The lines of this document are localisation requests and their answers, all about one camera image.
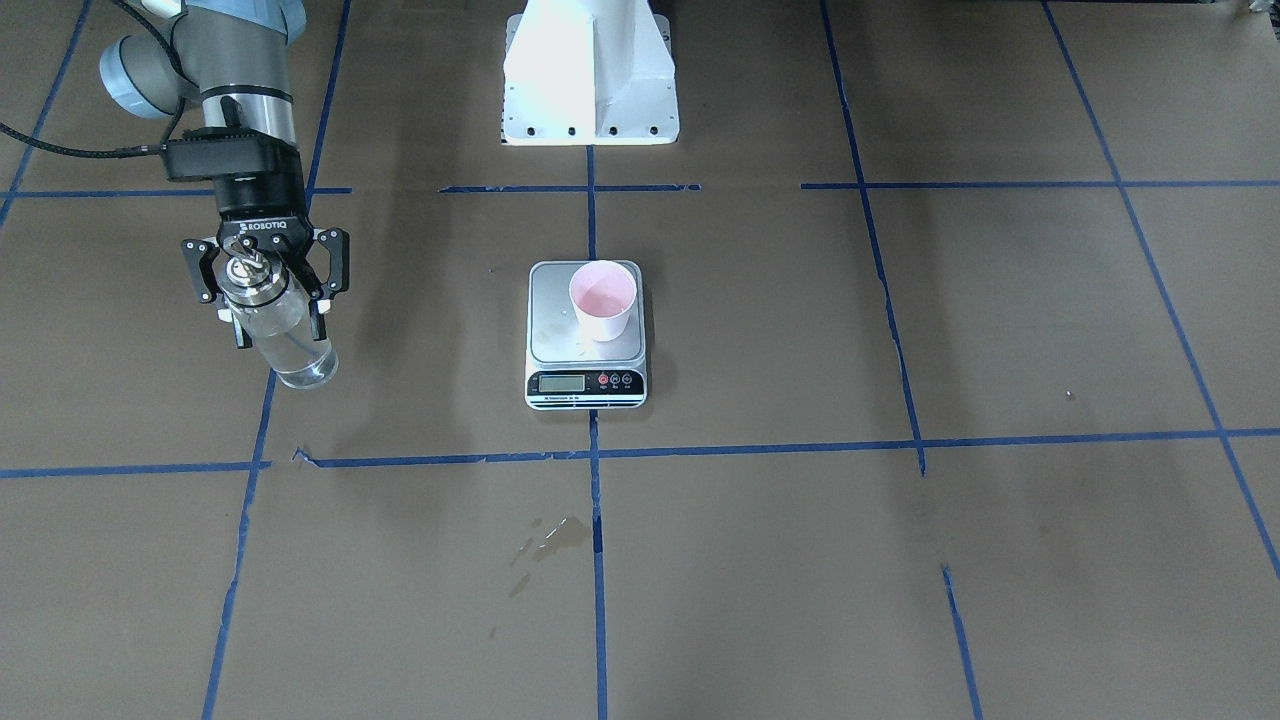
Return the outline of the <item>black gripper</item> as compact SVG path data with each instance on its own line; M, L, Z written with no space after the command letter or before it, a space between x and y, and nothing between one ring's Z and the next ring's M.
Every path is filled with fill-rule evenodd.
M247 234L261 251L274 252L287 265L305 269L308 319L314 341L328 340L326 315L335 296L349 290L349 233L342 228L315 229L308 218L305 174L300 165L256 176L216 176L214 193L220 217L215 238L183 240L180 251L195 297L216 311L234 336L237 348L252 348L253 341L229 309L215 273L215 261L234 237ZM319 245L326 256L320 277L310 261Z

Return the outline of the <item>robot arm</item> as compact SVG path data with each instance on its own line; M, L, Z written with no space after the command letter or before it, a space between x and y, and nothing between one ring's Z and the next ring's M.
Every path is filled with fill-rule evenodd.
M288 61L305 6L174 1L155 13L157 24L102 53L99 73L136 117L201 115L198 128L140 147L169 181L212 186L218 231L183 246L195 292L275 373L329 363L337 352L325 318L349 286L349 234L310 217Z

